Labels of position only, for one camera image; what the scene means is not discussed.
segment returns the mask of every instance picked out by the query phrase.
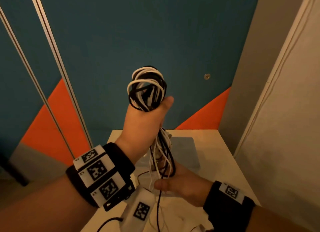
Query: wall trim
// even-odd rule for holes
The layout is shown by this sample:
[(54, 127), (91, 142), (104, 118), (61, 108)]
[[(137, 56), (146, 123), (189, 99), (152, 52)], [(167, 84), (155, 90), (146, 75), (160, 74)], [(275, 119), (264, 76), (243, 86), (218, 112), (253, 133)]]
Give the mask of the wall trim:
[(54, 114), (53, 114), (53, 112), (52, 112), (52, 110), (50, 108), (48, 100), (46, 99), (46, 97), (45, 97), (45, 95), (44, 95), (44, 93), (43, 93), (43, 91), (42, 91), (42, 89), (41, 89), (41, 87), (40, 87), (40, 85), (38, 83), (38, 80), (37, 80), (36, 76), (34, 75), (32, 69), (31, 69), (31, 67), (29, 65), (29, 62), (26, 59), (26, 56), (24, 55), (24, 53), (23, 53), (23, 51), (22, 51), (22, 49), (20, 47), (20, 44), (18, 43), (18, 40), (17, 40), (14, 32), (12, 31), (12, 28), (11, 28), (11, 26), (10, 26), (10, 24), (9, 24), (9, 22), (8, 22), (8, 20), (7, 20), (6, 16), (5, 16), (1, 6), (0, 6), (0, 17), (1, 17), (3, 25), (5, 26), (5, 28), (6, 28), (7, 32), (8, 32), (8, 35), (11, 38), (12, 43), (14, 44), (14, 46), (15, 46), (15, 48), (16, 48), (16, 50), (17, 50), (17, 52), (18, 52), (18, 54), (19, 54), (19, 56), (20, 56), (20, 58), (21, 58), (21, 60), (22, 60), (22, 62), (24, 64), (24, 66), (26, 67), (26, 70), (28, 71), (28, 73), (30, 75), (31, 80), (33, 81), (33, 83), (35, 85), (35, 88), (37, 89), (37, 91), (38, 91), (43, 103), (46, 105), (46, 107), (47, 107), (47, 109), (48, 109), (48, 111), (49, 111), (49, 113), (50, 113), (55, 125), (57, 126), (57, 128), (59, 130), (59, 132), (61, 133), (61, 136), (62, 136), (64, 142), (66, 143), (66, 146), (68, 147), (71, 156), (73, 158), (75, 158), (73, 153), (72, 153), (72, 150), (70, 149), (70, 146), (69, 146), (66, 138), (64, 137), (63, 132), (62, 132), (61, 128), (59, 127), (59, 124), (58, 124), (58, 122), (57, 122), (57, 120), (56, 120), (56, 118), (55, 118), (55, 116), (54, 116)]
[(270, 72), (270, 75), (268, 77), (268, 80), (262, 90), (262, 93), (258, 99), (258, 102), (254, 108), (254, 111), (250, 117), (250, 120), (242, 134), (242, 137), (238, 143), (238, 146), (234, 152), (234, 155), (233, 157), (236, 158), (237, 155), (239, 154), (240, 152), (240, 148), (243, 144), (243, 142), (246, 140), (246, 137), (250, 134), (250, 131), (255, 123), (255, 120), (261, 110), (261, 108), (263, 107), (264, 103), (266, 102), (267, 98), (270, 96), (270, 93), (273, 89), (273, 86), (275, 84), (275, 82), (277, 81), (278, 77), (279, 77), (279, 74), (281, 72), (281, 69), (282, 69), (282, 66), (284, 64), (284, 62), (286, 61), (287, 59), (287, 56), (290, 54), (291, 50), (293, 49), (297, 39), (299, 38), (300, 36), (300, 33), (302, 32), (303, 28), (304, 28), (304, 25), (302, 25), (302, 19), (303, 19), (303, 16), (306, 15), (307, 13), (307, 8), (308, 6), (310, 5), (310, 3), (313, 3), (314, 0), (303, 0), (302, 1), (302, 4), (299, 8), (299, 11), (294, 19), (294, 22), (290, 28), (290, 31), (286, 37), (286, 40), (281, 48), (281, 51), (278, 55), (278, 58)]
[(67, 74), (66, 68), (64, 67), (64, 64), (63, 64), (63, 61), (62, 61), (58, 46), (56, 44), (56, 41), (55, 41), (54, 36), (53, 36), (53, 33), (51, 31), (51, 27), (50, 27), (49, 21), (47, 19), (46, 13), (45, 13), (45, 11), (43, 9), (41, 0), (32, 0), (32, 2), (33, 2), (33, 5), (35, 7), (35, 10), (37, 11), (37, 14), (38, 14), (38, 17), (40, 19), (42, 28), (43, 28), (43, 30), (45, 32), (46, 37), (47, 37), (48, 43), (49, 43), (51, 51), (52, 51), (52, 53), (54, 55), (54, 59), (56, 60), (56, 63), (57, 63), (57, 66), (59, 68), (59, 71), (61, 73), (62, 79), (63, 79), (64, 83), (66, 84), (66, 88), (68, 90), (71, 102), (72, 102), (72, 104), (74, 106), (74, 109), (76, 110), (77, 116), (78, 116), (79, 121), (80, 121), (80, 123), (82, 125), (82, 129), (83, 129), (83, 131), (85, 133), (86, 139), (87, 139), (88, 143), (90, 144), (91, 148), (93, 148), (93, 144), (92, 144), (88, 129), (86, 127), (84, 118), (82, 116), (80, 107), (78, 105), (78, 101), (76, 99), (76, 96), (74, 94), (73, 88), (71, 86), (71, 83), (70, 83), (69, 76)]

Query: hand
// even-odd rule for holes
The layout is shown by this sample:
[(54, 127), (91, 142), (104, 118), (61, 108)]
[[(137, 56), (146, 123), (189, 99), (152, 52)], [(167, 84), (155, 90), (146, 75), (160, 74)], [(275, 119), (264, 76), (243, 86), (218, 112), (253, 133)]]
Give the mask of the hand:
[(133, 164), (148, 151), (173, 103), (172, 96), (166, 97), (158, 108), (150, 112), (143, 112), (129, 105), (122, 133), (115, 144)]
[(196, 175), (177, 162), (175, 165), (176, 174), (174, 177), (157, 180), (154, 183), (154, 188), (164, 192), (172, 191), (190, 204), (203, 207), (213, 182)]

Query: orange triangle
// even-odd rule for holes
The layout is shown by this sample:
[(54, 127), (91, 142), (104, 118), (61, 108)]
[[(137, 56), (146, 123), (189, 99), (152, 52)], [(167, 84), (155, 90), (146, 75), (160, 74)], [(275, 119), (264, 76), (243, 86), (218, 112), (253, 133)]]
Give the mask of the orange triangle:
[(218, 129), (230, 89), (211, 100), (176, 129)]
[[(48, 102), (74, 156), (78, 157), (88, 151), (90, 146), (63, 80), (57, 84)], [(70, 151), (45, 105), (40, 109), (21, 142), (66, 165), (72, 164)]]

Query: blue wall panel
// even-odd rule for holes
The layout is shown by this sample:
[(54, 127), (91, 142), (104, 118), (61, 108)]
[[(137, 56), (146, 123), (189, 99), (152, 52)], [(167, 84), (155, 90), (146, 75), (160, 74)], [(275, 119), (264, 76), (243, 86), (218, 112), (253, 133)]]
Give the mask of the blue wall panel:
[(122, 128), (127, 84), (139, 67), (157, 67), (175, 97), (166, 128), (177, 127), (229, 88), (257, 3), (41, 1), (95, 145)]
[(0, 153), (10, 157), (43, 105), (0, 21)]
[(61, 75), (32, 0), (0, 0), (0, 6), (48, 98)]

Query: person's right arm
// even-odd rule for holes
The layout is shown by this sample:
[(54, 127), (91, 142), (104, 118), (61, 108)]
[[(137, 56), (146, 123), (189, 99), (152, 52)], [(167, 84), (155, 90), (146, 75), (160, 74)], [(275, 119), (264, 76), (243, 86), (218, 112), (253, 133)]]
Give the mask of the person's right arm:
[[(176, 174), (169, 179), (161, 179), (154, 183), (155, 189), (172, 191), (179, 194), (190, 204), (203, 207), (213, 182), (191, 172), (184, 166), (176, 163)], [(309, 231), (290, 220), (283, 218), (265, 208), (255, 206), (246, 232), (305, 232)]]

